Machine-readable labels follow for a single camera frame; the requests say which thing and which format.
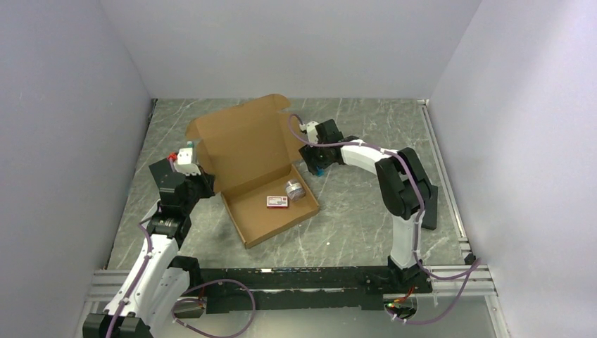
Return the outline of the small red white box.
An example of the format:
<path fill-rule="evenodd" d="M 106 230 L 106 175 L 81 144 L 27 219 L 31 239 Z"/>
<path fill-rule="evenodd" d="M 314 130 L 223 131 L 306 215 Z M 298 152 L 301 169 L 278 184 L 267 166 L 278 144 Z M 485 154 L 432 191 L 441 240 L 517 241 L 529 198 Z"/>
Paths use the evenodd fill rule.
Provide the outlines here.
<path fill-rule="evenodd" d="M 267 208 L 288 208 L 289 198 L 287 196 L 266 196 Z"/>

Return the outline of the brown cardboard box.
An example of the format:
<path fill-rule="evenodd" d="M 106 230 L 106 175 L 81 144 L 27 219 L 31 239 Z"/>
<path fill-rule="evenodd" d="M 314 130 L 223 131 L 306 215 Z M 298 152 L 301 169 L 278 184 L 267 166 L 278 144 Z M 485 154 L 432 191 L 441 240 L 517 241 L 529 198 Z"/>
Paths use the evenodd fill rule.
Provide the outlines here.
<path fill-rule="evenodd" d="M 318 200 L 294 165 L 302 142 L 291 130 L 291 102 L 269 94 L 192 120 L 185 132 L 195 142 L 203 169 L 215 176 L 219 193 L 244 246 L 249 249 L 313 217 Z M 288 208 L 267 208 L 266 196 L 287 196 L 287 181 L 297 179 L 306 190 Z"/>

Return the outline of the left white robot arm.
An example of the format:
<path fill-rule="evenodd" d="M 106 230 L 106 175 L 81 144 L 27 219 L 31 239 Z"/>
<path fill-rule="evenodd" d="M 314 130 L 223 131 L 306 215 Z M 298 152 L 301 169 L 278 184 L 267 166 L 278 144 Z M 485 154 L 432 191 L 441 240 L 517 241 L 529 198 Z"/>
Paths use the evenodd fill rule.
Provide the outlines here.
<path fill-rule="evenodd" d="M 195 258 L 178 254 L 191 228 L 190 214 L 214 196 L 215 178 L 182 154 L 150 166 L 159 200 L 138 227 L 144 243 L 122 286 L 100 313 L 90 313 L 83 337 L 152 337 L 182 294 L 202 286 Z"/>

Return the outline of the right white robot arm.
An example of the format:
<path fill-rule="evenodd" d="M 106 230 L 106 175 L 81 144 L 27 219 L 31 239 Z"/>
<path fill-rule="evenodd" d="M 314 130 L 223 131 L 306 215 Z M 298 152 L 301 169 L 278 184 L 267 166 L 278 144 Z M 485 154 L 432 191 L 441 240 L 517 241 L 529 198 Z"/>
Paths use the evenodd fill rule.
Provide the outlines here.
<path fill-rule="evenodd" d="M 345 137 L 334 120 L 304 123 L 297 115 L 300 134 L 291 133 L 304 145 L 299 153 L 309 173 L 323 174 L 333 164 L 354 166 L 376 175 L 382 200 L 392 214 L 393 239 L 389 259 L 396 266 L 388 273 L 389 286 L 405 292 L 415 283 L 410 269 L 419 264 L 420 230 L 425 202 L 432 185 L 418 155 L 411 148 L 385 149 L 357 137 Z"/>

